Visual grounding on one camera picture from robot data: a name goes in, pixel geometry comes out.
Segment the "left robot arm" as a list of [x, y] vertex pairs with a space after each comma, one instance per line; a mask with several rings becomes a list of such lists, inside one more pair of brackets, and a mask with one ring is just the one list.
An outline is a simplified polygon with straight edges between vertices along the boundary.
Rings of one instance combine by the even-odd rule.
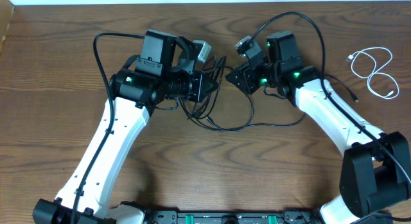
[[53, 201], [39, 200], [35, 223], [143, 223], [145, 213], [132, 203], [110, 208], [116, 179], [135, 139], [159, 103], [166, 99], [201, 102], [217, 83], [195, 66], [211, 46], [148, 30], [142, 51], [111, 78], [104, 78], [105, 109], [79, 165]]

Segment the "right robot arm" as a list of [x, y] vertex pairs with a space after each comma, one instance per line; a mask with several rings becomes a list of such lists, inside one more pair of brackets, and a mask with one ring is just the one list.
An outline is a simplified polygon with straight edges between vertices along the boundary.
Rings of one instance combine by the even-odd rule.
[[277, 97], [310, 116], [342, 154], [340, 193], [319, 209], [315, 221], [395, 222], [387, 208], [410, 199], [406, 138], [368, 123], [334, 92], [319, 70], [305, 66], [291, 31], [269, 35], [267, 47], [264, 53], [251, 37], [241, 39], [236, 50], [247, 61], [226, 79], [245, 94], [277, 89]]

